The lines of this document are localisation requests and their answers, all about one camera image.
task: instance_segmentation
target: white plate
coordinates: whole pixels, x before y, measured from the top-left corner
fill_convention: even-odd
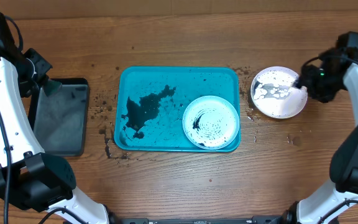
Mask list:
[[[251,84],[252,101],[264,114],[284,119],[297,115],[306,105],[308,92],[293,88],[298,74],[285,67],[263,69]]]
[[[191,102],[183,114],[187,138],[203,149],[220,149],[230,144],[240,128],[236,109],[218,96],[202,96]]]

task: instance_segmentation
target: table surface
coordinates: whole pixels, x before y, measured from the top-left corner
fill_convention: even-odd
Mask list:
[[[25,49],[35,48],[53,65],[48,73],[52,78],[88,80],[85,151],[68,161],[79,188],[122,218],[281,215],[328,178],[333,153],[354,127],[346,91],[328,104],[309,100],[299,115],[276,120],[252,110],[248,89],[263,68],[279,65],[299,72],[303,62],[332,47],[339,34],[358,31],[358,11],[17,23]],[[114,130],[120,75],[133,65],[235,70],[241,95],[242,140],[237,150],[229,154],[131,152],[109,141],[113,158],[108,159],[104,138]],[[29,99],[23,101],[28,109]],[[2,205],[0,199],[0,223]],[[9,215],[11,223],[37,223],[45,214],[11,206]],[[340,220],[358,223],[358,206]],[[61,220],[53,216],[48,223]]]

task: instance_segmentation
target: black cable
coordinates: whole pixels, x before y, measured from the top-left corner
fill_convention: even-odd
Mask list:
[[[8,210],[9,210],[9,189],[11,187],[11,166],[12,166],[12,155],[11,147],[9,146],[9,141],[7,140],[7,134],[5,130],[4,121],[2,120],[2,115],[0,112],[0,128],[2,138],[4,140],[5,151],[6,151],[6,160],[7,160],[7,173],[6,173],[6,186],[5,186],[5,199],[4,199],[4,223],[8,223]]]
[[[341,209],[343,206],[347,205],[348,207],[350,207],[350,203],[356,203],[358,204],[358,200],[345,200],[344,202],[340,203],[339,205],[337,205],[335,208],[333,208],[331,211],[329,211],[327,214],[325,214],[325,216],[320,218],[320,221],[317,224],[322,224],[324,222],[325,219],[327,219],[328,217],[330,217],[332,214],[336,213],[339,209]]]
[[[353,59],[351,59],[351,58],[343,57],[343,56],[327,55],[327,56],[324,56],[324,57],[322,58],[322,60],[324,60],[324,59],[326,59],[326,58],[339,58],[339,59],[347,60],[348,62],[353,62],[353,63],[355,63],[356,65],[358,65],[358,61],[353,60]]]
[[[356,65],[358,65],[358,61],[353,60],[353,59],[351,59],[351,58],[347,58],[347,57],[343,57],[343,56],[338,56],[338,55],[327,55],[327,56],[324,56],[324,57],[322,57],[322,58],[320,58],[320,57],[314,57],[314,58],[308,60],[307,62],[305,62],[305,63],[302,65],[302,69],[303,69],[305,66],[307,66],[307,65],[308,65],[310,62],[312,62],[312,61],[315,61],[315,60],[317,60],[317,59],[324,60],[324,59],[326,59],[326,58],[339,58],[339,59],[347,60],[348,62],[352,62],[352,63],[355,63]]]
[[[62,213],[67,213],[69,214],[71,217],[73,217],[77,222],[79,222],[80,224],[87,224],[86,222],[84,222],[82,219],[80,219],[77,215],[75,215],[73,212],[71,212],[70,210],[66,209],[66,208],[56,208],[53,209],[52,211],[48,212],[46,216],[44,216],[44,218],[39,222],[39,224],[43,224],[51,215],[53,215],[56,212],[62,212]]]
[[[19,27],[16,25],[16,23],[13,21],[12,18],[10,18],[9,16],[5,16],[5,19],[10,21],[16,28],[17,30],[17,35],[19,36],[19,46],[17,47],[17,49],[19,49],[20,52],[22,52],[23,50],[23,37],[22,34],[20,33]]]
[[[307,62],[305,62],[305,63],[302,65],[302,68],[304,68],[305,66],[307,66],[310,62],[315,61],[315,60],[317,60],[317,59],[319,59],[319,57],[314,57],[314,58],[312,58],[312,59],[309,59]]]

